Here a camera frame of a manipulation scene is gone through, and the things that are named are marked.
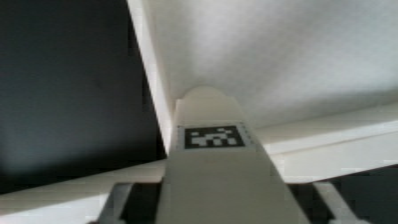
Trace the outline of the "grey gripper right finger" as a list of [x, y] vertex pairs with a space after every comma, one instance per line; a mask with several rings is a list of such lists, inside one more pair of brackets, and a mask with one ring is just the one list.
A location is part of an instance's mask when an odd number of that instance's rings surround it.
[[294, 198], [310, 224], [371, 224], [355, 215], [330, 182], [298, 184]]

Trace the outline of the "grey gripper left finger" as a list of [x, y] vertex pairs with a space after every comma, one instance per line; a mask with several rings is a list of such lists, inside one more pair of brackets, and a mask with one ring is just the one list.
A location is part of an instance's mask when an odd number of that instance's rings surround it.
[[88, 224], [154, 224], [161, 183], [117, 183]]

